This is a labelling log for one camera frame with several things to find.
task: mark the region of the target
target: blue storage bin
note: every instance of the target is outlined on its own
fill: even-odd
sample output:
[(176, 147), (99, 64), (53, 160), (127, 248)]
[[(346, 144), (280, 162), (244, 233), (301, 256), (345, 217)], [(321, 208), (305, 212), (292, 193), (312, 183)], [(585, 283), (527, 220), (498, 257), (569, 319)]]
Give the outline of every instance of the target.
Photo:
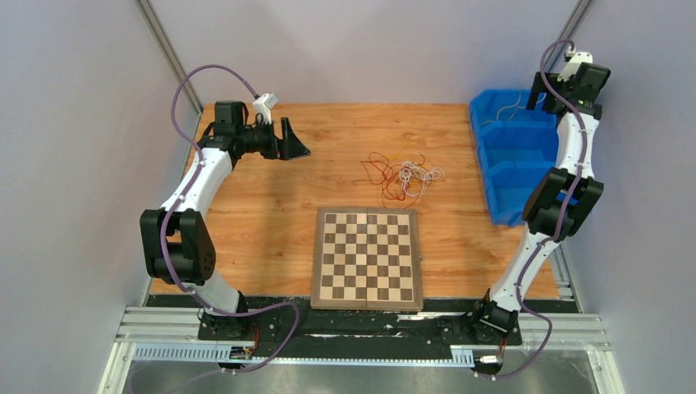
[(481, 167), (488, 212), (493, 224), (523, 224), (522, 210), (534, 188), (556, 162), (556, 117), (523, 107), (528, 90), (489, 89), (469, 107), (478, 164)]

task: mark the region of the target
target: wooden chessboard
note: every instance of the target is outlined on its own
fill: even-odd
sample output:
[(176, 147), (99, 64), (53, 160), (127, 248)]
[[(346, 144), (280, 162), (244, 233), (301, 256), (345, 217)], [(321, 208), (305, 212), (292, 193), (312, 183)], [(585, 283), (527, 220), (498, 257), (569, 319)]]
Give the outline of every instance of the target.
[(316, 309), (421, 310), (415, 210), (321, 208), (311, 305)]

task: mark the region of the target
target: gray wall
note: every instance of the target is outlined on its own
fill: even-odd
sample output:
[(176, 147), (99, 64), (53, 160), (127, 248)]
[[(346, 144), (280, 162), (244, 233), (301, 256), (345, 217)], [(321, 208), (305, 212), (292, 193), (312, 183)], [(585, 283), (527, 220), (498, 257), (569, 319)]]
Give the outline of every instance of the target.
[(613, 74), (593, 167), (605, 194), (567, 242), (631, 394), (694, 392), (696, 2), (600, 0), (576, 36)]
[[(221, 63), (286, 103), (468, 103), (529, 85), (575, 0), (152, 3), (186, 70)], [(249, 98), (214, 72), (193, 84), (205, 102)]]
[(127, 0), (2, 2), (0, 53), (0, 391), (95, 392), (181, 175), (176, 82)]

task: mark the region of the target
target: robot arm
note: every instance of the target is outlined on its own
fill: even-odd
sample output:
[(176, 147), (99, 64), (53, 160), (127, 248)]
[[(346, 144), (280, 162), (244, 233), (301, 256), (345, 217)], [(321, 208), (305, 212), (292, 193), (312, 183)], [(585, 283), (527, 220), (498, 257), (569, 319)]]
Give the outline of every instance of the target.
[[(515, 326), (520, 304), (529, 286), (549, 254), (567, 236), (573, 236), (602, 195), (604, 185), (594, 180), (591, 166), (594, 132), (602, 116), (602, 107), (594, 103), (610, 71), (592, 64), (589, 53), (568, 53), (567, 64), (559, 74), (547, 73), (550, 85), (579, 111), (578, 117), (552, 94), (544, 99), (543, 110), (555, 114), (559, 121), (559, 149), (552, 167), (529, 196), (522, 218), (526, 221), (520, 242), (502, 277), (477, 302), (467, 329), (476, 342), (491, 343), (507, 337)], [(527, 109), (534, 109), (538, 96), (548, 93), (537, 73)], [(582, 165), (579, 174), (578, 165)], [(563, 213), (561, 229), (555, 237), (565, 193), (580, 175), (572, 199)]]
[[(148, 274), (173, 284), (164, 262), (159, 234), (164, 215), (175, 201), (180, 201), (167, 225), (168, 236), (176, 232), (181, 235), (180, 241), (167, 241), (176, 274), (209, 305), (231, 313), (239, 312), (245, 305), (240, 302), (239, 291), (227, 285), (215, 269), (215, 248), (204, 218), (222, 181), (230, 175), (243, 154), (259, 152), (264, 158), (280, 160), (310, 155), (309, 149), (295, 136), (287, 118), (281, 119), (283, 138), (275, 136), (270, 110), (276, 102), (274, 94), (260, 96), (254, 102), (260, 119), (253, 125), (246, 124), (248, 110), (244, 103), (215, 103), (215, 121), (208, 125), (198, 141), (203, 164), (200, 165), (200, 157), (196, 154), (174, 194), (160, 209), (145, 210), (140, 216)], [(195, 183), (185, 190), (196, 171), (199, 175)]]

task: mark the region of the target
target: wooden table surface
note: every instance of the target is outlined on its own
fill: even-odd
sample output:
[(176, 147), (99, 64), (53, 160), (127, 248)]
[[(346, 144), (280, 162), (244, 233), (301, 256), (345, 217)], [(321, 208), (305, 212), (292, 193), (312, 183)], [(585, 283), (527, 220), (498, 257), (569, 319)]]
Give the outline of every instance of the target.
[[(217, 270), (248, 295), (308, 296), (317, 209), (380, 207), (380, 186), (369, 183), (360, 161), (371, 152), (395, 156), (401, 149), (394, 163), (419, 161), (421, 153), (426, 167), (445, 172), (412, 207), (424, 295), (481, 297), (505, 270), (522, 228), (490, 223), (468, 113), (459, 104), (278, 104), (272, 111), (276, 134), (280, 117), (289, 117), (312, 155), (282, 162), (254, 153), (237, 163), (205, 219)], [(199, 135), (213, 119), (209, 104)], [(389, 203), (402, 208), (409, 201)], [(178, 289), (155, 280), (151, 291)], [(558, 297), (548, 263), (528, 296)]]

